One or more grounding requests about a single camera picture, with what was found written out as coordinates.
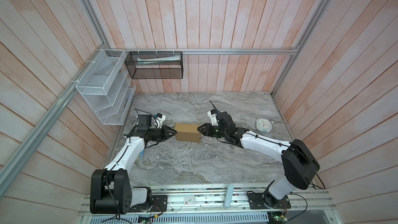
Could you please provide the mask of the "brown cardboard box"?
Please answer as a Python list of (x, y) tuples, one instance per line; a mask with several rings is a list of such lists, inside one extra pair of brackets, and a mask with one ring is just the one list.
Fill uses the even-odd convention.
[(176, 140), (181, 142), (200, 143), (201, 133), (198, 124), (176, 123), (174, 129), (177, 131)]

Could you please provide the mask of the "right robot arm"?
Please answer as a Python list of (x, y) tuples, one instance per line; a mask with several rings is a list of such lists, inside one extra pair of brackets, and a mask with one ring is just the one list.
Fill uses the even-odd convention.
[(275, 203), (296, 189), (307, 190), (317, 176), (320, 165), (303, 141), (275, 140), (237, 127), (227, 112), (211, 110), (208, 116), (211, 122), (198, 127), (203, 136), (223, 138), (227, 144), (263, 153), (282, 163), (284, 175), (267, 186), (265, 201)]

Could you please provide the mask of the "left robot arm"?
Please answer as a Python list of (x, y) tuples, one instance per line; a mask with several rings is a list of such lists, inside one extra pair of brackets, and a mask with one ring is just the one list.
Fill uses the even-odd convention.
[(154, 142), (155, 146), (177, 134), (176, 130), (163, 124), (165, 119), (160, 113), (138, 115), (120, 152), (104, 169), (94, 171), (90, 192), (92, 214), (121, 215), (131, 208), (142, 212), (153, 208), (150, 187), (132, 187), (129, 171), (149, 142)]

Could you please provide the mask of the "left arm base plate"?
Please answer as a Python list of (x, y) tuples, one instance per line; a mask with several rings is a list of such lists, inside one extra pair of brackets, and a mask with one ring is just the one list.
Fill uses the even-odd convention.
[(165, 212), (167, 210), (167, 195), (157, 195), (153, 194), (150, 187), (133, 187), (131, 206), (128, 213), (137, 212)]

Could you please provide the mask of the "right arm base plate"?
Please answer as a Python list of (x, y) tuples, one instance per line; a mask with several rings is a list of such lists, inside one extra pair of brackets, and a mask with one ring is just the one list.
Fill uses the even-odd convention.
[(268, 189), (263, 193), (256, 193), (254, 191), (247, 191), (246, 196), (248, 198), (248, 203), (250, 209), (290, 209), (291, 203), (287, 195), (282, 197), (282, 199), (277, 199), (272, 196)]

